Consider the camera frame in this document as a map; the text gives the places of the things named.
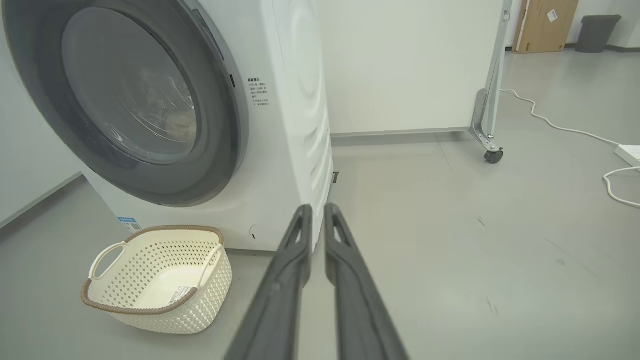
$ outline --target washing machine door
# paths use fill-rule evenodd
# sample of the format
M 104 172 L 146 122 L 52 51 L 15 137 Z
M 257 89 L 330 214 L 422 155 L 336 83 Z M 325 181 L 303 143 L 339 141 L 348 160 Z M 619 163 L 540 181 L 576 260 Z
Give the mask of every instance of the washing machine door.
M 94 172 L 166 206 L 227 185 L 243 152 L 235 83 L 182 1 L 4 0 L 4 21 L 34 102 Z

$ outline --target laundry basket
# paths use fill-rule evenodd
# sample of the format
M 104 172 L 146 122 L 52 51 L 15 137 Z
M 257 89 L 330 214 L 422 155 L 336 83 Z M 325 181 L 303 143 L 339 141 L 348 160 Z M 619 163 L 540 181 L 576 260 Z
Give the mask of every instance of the laundry basket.
M 159 226 L 104 249 L 95 259 L 81 298 L 128 325 L 155 332 L 194 334 L 216 318 L 231 285 L 231 265 L 219 230 Z M 100 261 L 122 248 L 96 275 Z

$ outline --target brown cardboard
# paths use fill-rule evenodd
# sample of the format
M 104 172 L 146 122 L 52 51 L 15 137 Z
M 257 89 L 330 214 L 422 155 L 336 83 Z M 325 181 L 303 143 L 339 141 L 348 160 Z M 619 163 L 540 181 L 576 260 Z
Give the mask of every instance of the brown cardboard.
M 522 0 L 512 51 L 528 54 L 564 50 L 577 7 L 578 0 Z M 557 15 L 554 21 L 548 16 L 552 10 Z M 523 22 L 524 30 L 520 38 Z

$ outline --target white cable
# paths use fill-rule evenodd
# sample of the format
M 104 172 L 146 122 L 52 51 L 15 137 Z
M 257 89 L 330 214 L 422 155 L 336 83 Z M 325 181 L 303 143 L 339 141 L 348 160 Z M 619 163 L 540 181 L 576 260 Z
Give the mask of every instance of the white cable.
M 587 133 L 586 131 L 580 131 L 580 130 L 574 130 L 574 129 L 567 129 L 566 127 L 559 127 L 559 126 L 557 126 L 557 125 L 553 125 L 553 124 L 551 123 L 551 121 L 549 121 L 549 119 L 547 119 L 547 118 L 546 118 L 546 117 L 544 117 L 544 116 L 540 116 L 540 115 L 538 115 L 538 114 L 536 114 L 536 113 L 534 112 L 534 110 L 536 109 L 536 102 L 535 102 L 535 101 L 533 101 L 533 100 L 531 100 L 531 99 L 527 99 L 526 97 L 521 97 L 520 95 L 518 95 L 518 93 L 517 93 L 515 90 L 511 90 L 511 89 L 500 89 L 500 91 L 501 91 L 501 92 L 513 92 L 513 95 L 515 95 L 518 99 L 520 99 L 520 100 L 524 100 L 524 101 L 527 101 L 527 102 L 530 102 L 530 103 L 532 104 L 532 106 L 531 106 L 531 116 L 533 116 L 533 117 L 536 117 L 536 118 L 538 118 L 538 119 L 541 119 L 541 120 L 546 121 L 546 122 L 547 122 L 547 124 L 548 124 L 550 127 L 553 127 L 554 129 L 558 129 L 558 130 L 562 130 L 562 131 L 569 131 L 570 133 L 577 133 L 577 134 L 582 134 L 582 135 L 590 136 L 590 137 L 592 137 L 592 138 L 595 138 L 595 139 L 598 139 L 598 140 L 600 140 L 600 141 L 603 141 L 603 142 L 609 143 L 609 144 L 611 144 L 611 145 L 617 145 L 617 146 L 620 146 L 620 144 L 619 144 L 619 143 L 617 143 L 617 142 L 614 142 L 614 141 L 611 141 L 611 140 L 607 140 L 607 139 L 605 139 L 605 138 L 601 138 L 601 137 L 596 136 L 596 135 L 594 135 L 594 134 Z M 634 207 L 636 207 L 636 208 L 640 208 L 640 204 L 638 204 L 637 202 L 631 202 L 631 201 L 623 200 L 623 199 L 621 199 L 621 198 L 619 198 L 619 197 L 617 197 L 617 196 L 613 195 L 613 192 L 611 191 L 611 182 L 609 181 L 609 176 L 610 176 L 610 175 L 613 175 L 613 174 L 615 174 L 615 173 L 617 173 L 617 172 L 626 171 L 626 170 L 639 170 L 639 169 L 640 169 L 640 167 L 628 167 L 628 168 L 621 168 L 621 169 L 618 169 L 618 170 L 613 170 L 612 172 L 609 172 L 609 173 L 607 173 L 606 175 L 604 175 L 602 178 L 603 178 L 603 179 L 604 179 L 604 181 L 607 183 L 607 193 L 609 193 L 609 196 L 610 196 L 612 199 L 614 199 L 615 201 L 621 202 L 622 204 L 626 204 L 626 205 L 629 205 L 629 206 L 634 206 Z

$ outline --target front-loading washing machine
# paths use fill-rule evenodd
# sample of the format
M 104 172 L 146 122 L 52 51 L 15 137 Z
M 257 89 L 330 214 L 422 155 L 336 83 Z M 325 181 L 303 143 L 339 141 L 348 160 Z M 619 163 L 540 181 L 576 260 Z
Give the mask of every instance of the front-loading washing machine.
M 333 160 L 313 0 L 3 10 L 28 92 L 130 231 L 208 225 L 229 248 L 275 250 L 311 204 L 316 243 Z

